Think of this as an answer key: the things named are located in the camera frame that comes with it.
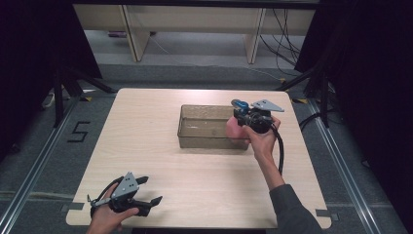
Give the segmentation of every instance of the cable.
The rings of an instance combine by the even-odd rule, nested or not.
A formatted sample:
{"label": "cable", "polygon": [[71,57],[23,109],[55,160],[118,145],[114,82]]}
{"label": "cable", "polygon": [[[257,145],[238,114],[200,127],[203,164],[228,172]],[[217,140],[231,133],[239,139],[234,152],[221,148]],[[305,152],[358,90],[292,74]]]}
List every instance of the cable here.
{"label": "cable", "polygon": [[290,59],[288,59],[287,57],[281,55],[278,51],[275,51],[271,46],[269,46],[269,45],[267,44],[267,42],[264,40],[264,38],[262,37],[262,35],[260,35],[260,38],[261,38],[262,42],[265,44],[265,46],[267,46],[267,48],[270,50],[270,52],[276,54],[276,65],[277,65],[277,69],[278,69],[281,73],[283,73],[283,74],[285,74],[285,75],[290,75],[290,76],[294,76],[294,77],[297,76],[297,75],[294,75],[294,74],[290,74],[290,73],[288,73],[288,72],[285,72],[285,71],[283,71],[283,70],[280,68],[280,66],[279,66],[279,57],[281,57],[281,58],[284,59],[285,61],[289,62],[289,63],[290,63],[291,65],[293,65],[293,66],[295,66],[295,63],[294,63],[293,61],[291,61]]}
{"label": "cable", "polygon": [[[327,110],[327,113],[334,112],[334,111],[336,111],[336,109],[335,109],[335,108],[331,108],[331,109],[328,109],[328,110]],[[314,119],[316,119],[316,118],[318,118],[318,117],[320,117],[320,116],[321,116],[321,113],[320,113],[320,112],[317,112],[317,113],[315,113],[315,114],[312,114],[310,117],[307,117],[305,120],[301,121],[300,124],[299,124],[300,129],[301,129],[301,132],[304,131],[304,128],[307,126],[307,124],[309,124],[312,120],[314,120]]]}
{"label": "cable", "polygon": [[273,130],[274,135],[279,140],[279,148],[280,148],[279,172],[280,172],[280,175],[282,175],[283,158],[284,158],[282,137],[280,136],[280,133],[277,130],[277,127],[274,126],[274,124],[271,125],[271,130]]}
{"label": "cable", "polygon": [[267,48],[270,50],[270,52],[276,54],[277,56],[281,57],[282,59],[284,59],[285,61],[287,61],[289,64],[291,65],[295,65],[294,61],[291,61],[290,59],[288,59],[287,57],[283,56],[282,54],[280,54],[279,52],[277,52],[276,50],[274,50],[270,45],[267,44],[267,42],[264,40],[264,38],[262,37],[262,35],[260,35],[260,38],[262,40],[262,42],[264,43],[265,46],[267,46]]}
{"label": "cable", "polygon": [[280,45],[282,45],[282,46],[285,47],[286,49],[290,50],[291,55],[292,55],[294,61],[296,61],[296,60],[298,59],[298,56],[297,56],[296,54],[297,54],[297,53],[299,54],[299,53],[300,53],[300,50],[299,50],[297,47],[295,47],[295,46],[291,43],[291,41],[289,40],[288,24],[287,24],[287,20],[288,20],[288,10],[287,10],[287,9],[284,10],[284,27],[282,27],[282,24],[281,24],[281,22],[280,22],[280,20],[279,20],[279,18],[278,18],[278,16],[277,16],[277,14],[276,14],[275,9],[273,9],[273,13],[274,13],[274,16],[276,17],[276,20],[277,20],[277,23],[279,24],[280,29],[282,30],[282,38],[285,37],[285,40],[287,41],[289,48],[287,48],[286,46],[282,45],[282,39],[281,39],[280,41],[278,41],[278,40],[274,37],[274,35],[273,35],[273,38],[279,43],[279,48],[280,48]]}
{"label": "cable", "polygon": [[[184,64],[184,65],[190,65],[190,66],[200,66],[200,67],[225,67],[225,68],[228,67],[228,66],[221,66],[221,65],[199,65],[199,64],[195,64],[195,63],[179,61],[179,60],[173,58],[173,57],[171,56],[170,52],[167,51],[164,47],[162,47],[154,38],[152,38],[152,37],[149,37],[149,38],[150,38],[162,51],[164,51],[167,55],[169,55],[169,58],[170,58],[171,60],[173,60],[174,62],[176,62],[176,63],[178,63],[178,64]],[[265,71],[256,70],[256,69],[253,69],[253,68],[249,68],[249,67],[246,67],[246,66],[229,66],[229,67],[232,67],[232,68],[244,68],[244,69],[251,70],[251,71],[254,71],[254,72],[257,72],[257,73],[261,73],[261,74],[264,74],[264,75],[268,75],[268,76],[270,76],[270,77],[272,77],[272,78],[274,78],[274,79],[276,79],[276,80],[281,80],[281,78],[275,77],[275,76],[271,75],[270,73],[267,73],[267,72],[265,72]]]}

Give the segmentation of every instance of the wooden table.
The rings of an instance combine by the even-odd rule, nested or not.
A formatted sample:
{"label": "wooden table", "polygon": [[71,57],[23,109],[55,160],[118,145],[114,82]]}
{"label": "wooden table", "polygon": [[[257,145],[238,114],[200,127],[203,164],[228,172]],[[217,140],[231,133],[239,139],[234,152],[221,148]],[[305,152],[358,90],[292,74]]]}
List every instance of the wooden table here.
{"label": "wooden table", "polygon": [[[123,222],[125,226],[276,228],[268,187],[251,147],[247,151],[179,147],[181,105],[231,105],[234,98],[248,103],[265,98],[284,108],[285,112],[273,112],[282,121],[283,177],[314,216],[316,210],[326,210],[286,93],[123,89],[117,94],[73,201],[86,205],[81,211],[69,211],[67,223],[89,225],[87,195],[94,199],[114,178],[133,172],[135,177],[149,176],[136,200],[164,198],[149,216],[129,218]],[[278,162],[277,144],[274,157]],[[331,224],[329,217],[316,219],[322,228]]]}

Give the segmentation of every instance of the hand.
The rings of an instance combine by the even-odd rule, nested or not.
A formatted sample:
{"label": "hand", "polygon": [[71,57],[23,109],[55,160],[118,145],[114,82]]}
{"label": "hand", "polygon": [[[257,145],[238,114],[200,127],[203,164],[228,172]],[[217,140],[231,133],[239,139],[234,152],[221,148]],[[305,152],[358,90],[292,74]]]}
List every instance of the hand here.
{"label": "hand", "polygon": [[[113,190],[115,190],[118,183],[113,184],[103,196],[104,198],[110,197]],[[87,233],[91,234],[106,234],[112,232],[115,228],[118,231],[122,231],[122,221],[128,217],[136,215],[139,212],[138,208],[131,208],[122,213],[115,213],[110,208],[109,205],[105,204],[97,208],[92,217],[91,224]]]}
{"label": "hand", "polygon": [[[274,116],[272,118],[274,120],[274,125],[278,129],[281,121]],[[243,126],[243,128],[249,136],[255,159],[261,168],[268,188],[272,190],[285,184],[273,158],[274,144],[277,140],[273,131],[270,130],[265,134],[258,134],[249,126]]]}
{"label": "hand", "polygon": [[[274,125],[278,129],[282,123],[279,119],[272,116]],[[251,127],[244,125],[244,131],[248,134],[252,149],[254,150],[255,159],[258,163],[274,163],[273,159],[273,149],[276,142],[276,137],[272,130],[265,134],[256,133]]]}

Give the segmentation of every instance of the transparent plastic box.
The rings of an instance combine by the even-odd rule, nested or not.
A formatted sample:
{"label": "transparent plastic box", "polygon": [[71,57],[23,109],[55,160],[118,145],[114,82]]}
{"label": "transparent plastic box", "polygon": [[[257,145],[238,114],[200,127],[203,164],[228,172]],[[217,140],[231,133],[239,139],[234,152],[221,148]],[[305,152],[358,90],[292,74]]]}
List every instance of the transparent plastic box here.
{"label": "transparent plastic box", "polygon": [[233,115],[233,106],[182,105],[178,128],[179,146],[247,150],[245,138],[228,138],[225,134],[227,121]]}

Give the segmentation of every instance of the metal rail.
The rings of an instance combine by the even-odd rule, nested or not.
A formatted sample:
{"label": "metal rail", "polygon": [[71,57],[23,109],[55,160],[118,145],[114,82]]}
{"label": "metal rail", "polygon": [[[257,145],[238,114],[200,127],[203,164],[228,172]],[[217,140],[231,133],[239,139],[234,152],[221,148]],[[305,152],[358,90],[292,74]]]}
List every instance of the metal rail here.
{"label": "metal rail", "polygon": [[40,174],[43,172],[43,169],[45,168],[53,150],[55,149],[61,132],[64,130],[70,114],[72,113],[72,110],[74,109],[76,104],[79,102],[79,99],[79,97],[72,97],[72,99],[69,101],[63,119],[61,120],[60,124],[52,130],[52,133],[49,135],[46,144],[43,146],[42,151],[31,167],[24,182],[20,186],[12,202],[9,204],[7,210],[2,214],[0,220],[0,230],[2,234],[9,233],[12,230],[13,225],[18,219],[23,206],[28,196],[30,195],[30,191],[33,189],[34,184],[36,183]]}
{"label": "metal rail", "polygon": [[[319,107],[313,99],[309,100],[309,106],[312,114],[319,113]],[[361,194],[358,185],[353,178],[352,173],[349,170],[349,167],[346,164],[346,161],[343,158],[343,155],[338,148],[331,131],[327,129],[320,118],[316,119],[317,126],[319,127],[319,132],[324,139],[324,142],[330,152],[331,158],[334,161],[337,171],[343,180],[343,183],[347,189],[347,192],[356,208],[358,216],[361,220],[361,223],[364,226],[366,233],[382,233],[373,213],[367,205],[363,195]]]}

